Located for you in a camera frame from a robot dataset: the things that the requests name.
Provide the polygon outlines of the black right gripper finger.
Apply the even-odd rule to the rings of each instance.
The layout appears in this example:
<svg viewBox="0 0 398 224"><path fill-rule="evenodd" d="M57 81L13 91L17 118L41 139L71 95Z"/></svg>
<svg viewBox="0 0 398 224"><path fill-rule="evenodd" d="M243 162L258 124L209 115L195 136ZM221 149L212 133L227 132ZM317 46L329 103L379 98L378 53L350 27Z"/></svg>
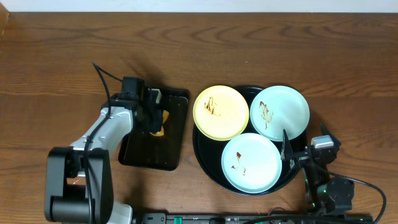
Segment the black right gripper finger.
<svg viewBox="0 0 398 224"><path fill-rule="evenodd" d="M336 140L336 138L334 137L334 135L332 135L332 133L328 130L328 128L326 127L326 125L324 123L322 123L320 125L320 131L321 133L326 136L328 135L332 140Z"/></svg>
<svg viewBox="0 0 398 224"><path fill-rule="evenodd" d="M292 150L292 146L290 144L290 140L288 138L286 130L283 129L283 142L282 142L282 152L281 159L283 161L289 161L293 158L294 152Z"/></svg>

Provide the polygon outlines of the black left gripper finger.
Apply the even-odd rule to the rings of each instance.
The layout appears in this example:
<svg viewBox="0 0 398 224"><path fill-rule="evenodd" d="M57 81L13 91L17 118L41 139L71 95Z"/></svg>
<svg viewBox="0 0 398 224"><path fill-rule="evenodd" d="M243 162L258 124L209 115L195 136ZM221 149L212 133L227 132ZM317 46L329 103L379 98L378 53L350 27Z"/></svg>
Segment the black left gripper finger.
<svg viewBox="0 0 398 224"><path fill-rule="evenodd" d="M143 132L153 132L153 121L152 120L138 121L138 128Z"/></svg>
<svg viewBox="0 0 398 224"><path fill-rule="evenodd" d="M155 109L151 113L151 120L150 120L150 132L157 133L161 130L163 124L163 110L162 109Z"/></svg>

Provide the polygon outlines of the yellow green sponge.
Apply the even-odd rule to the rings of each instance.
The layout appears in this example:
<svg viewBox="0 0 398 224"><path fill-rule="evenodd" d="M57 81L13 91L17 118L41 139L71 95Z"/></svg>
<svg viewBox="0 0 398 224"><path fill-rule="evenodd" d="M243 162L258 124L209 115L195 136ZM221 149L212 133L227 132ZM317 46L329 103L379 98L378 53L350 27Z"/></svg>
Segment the yellow green sponge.
<svg viewBox="0 0 398 224"><path fill-rule="evenodd" d="M163 120L162 120L161 130L156 133L150 133L152 136L161 137L164 135L164 124L169 118L169 112L166 110L163 110L162 118L163 118Z"/></svg>

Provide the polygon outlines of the light blue plate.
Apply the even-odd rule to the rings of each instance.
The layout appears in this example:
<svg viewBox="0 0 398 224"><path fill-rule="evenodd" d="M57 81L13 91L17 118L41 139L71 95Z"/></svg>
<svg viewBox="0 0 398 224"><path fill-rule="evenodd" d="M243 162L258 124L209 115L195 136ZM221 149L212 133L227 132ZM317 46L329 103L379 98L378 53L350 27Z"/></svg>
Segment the light blue plate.
<svg viewBox="0 0 398 224"><path fill-rule="evenodd" d="M289 139L301 135L310 120L306 99L288 86L271 86L260 91L250 107L254 129L271 141L282 142L284 133Z"/></svg>
<svg viewBox="0 0 398 224"><path fill-rule="evenodd" d="M259 194L273 187L282 173L278 148L269 139L244 133L230 140L221 155L227 181L238 190Z"/></svg>

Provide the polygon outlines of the yellow plate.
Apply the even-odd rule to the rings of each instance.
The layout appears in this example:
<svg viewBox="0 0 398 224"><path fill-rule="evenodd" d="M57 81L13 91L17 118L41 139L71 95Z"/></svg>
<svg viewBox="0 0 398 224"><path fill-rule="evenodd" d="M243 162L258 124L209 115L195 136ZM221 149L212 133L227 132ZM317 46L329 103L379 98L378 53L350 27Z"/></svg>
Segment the yellow plate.
<svg viewBox="0 0 398 224"><path fill-rule="evenodd" d="M240 135L248 125L248 103L230 86L215 85L203 90L193 105L193 119L198 130L216 141Z"/></svg>

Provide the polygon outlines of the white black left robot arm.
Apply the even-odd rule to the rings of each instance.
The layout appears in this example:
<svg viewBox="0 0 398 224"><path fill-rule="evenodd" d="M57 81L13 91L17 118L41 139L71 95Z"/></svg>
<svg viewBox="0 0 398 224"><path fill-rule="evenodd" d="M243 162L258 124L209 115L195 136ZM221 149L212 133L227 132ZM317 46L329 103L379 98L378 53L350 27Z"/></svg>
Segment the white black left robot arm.
<svg viewBox="0 0 398 224"><path fill-rule="evenodd" d="M114 199L110 158L135 127L160 131L162 93L146 88L109 95L99 118L67 147L47 156L44 215L60 223L132 223L130 205Z"/></svg>

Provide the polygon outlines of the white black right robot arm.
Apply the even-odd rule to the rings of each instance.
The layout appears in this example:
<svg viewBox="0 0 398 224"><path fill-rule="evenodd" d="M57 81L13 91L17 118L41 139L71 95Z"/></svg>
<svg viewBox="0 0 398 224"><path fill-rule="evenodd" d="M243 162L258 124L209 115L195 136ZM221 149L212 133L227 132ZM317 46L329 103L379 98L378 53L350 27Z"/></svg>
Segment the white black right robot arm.
<svg viewBox="0 0 398 224"><path fill-rule="evenodd" d="M293 151L287 131L283 131L281 160L289 163L290 172L303 170L311 214L344 215L352 209L354 183L327 171L326 165L336 159L341 142L324 124L320 129L322 135L314 137L311 144L299 152Z"/></svg>

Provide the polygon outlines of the black rectangular tray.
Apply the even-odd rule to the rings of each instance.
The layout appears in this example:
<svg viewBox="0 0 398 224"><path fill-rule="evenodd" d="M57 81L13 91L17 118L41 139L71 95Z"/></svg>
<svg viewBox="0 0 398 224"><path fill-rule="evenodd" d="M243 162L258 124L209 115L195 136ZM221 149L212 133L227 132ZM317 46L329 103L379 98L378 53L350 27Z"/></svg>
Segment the black rectangular tray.
<svg viewBox="0 0 398 224"><path fill-rule="evenodd" d="M135 129L124 136L118 161L125 166L175 170L178 166L182 139L189 106L189 92L178 89L161 89L159 106L169 112L164 124L164 135L152 136Z"/></svg>

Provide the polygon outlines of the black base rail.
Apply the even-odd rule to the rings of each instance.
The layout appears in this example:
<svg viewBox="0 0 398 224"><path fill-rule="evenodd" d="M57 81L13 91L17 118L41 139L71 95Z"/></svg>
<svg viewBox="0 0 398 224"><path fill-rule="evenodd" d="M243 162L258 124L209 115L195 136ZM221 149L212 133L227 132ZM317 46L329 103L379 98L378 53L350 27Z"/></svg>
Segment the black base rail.
<svg viewBox="0 0 398 224"><path fill-rule="evenodd" d="M312 220L275 219L284 216L282 213L271 213L268 215L239 215L239 214L166 214L145 213L133 215L132 224L243 224L252 220L272 217L273 220L260 221L259 223L283 224L283 223L328 223Z"/></svg>

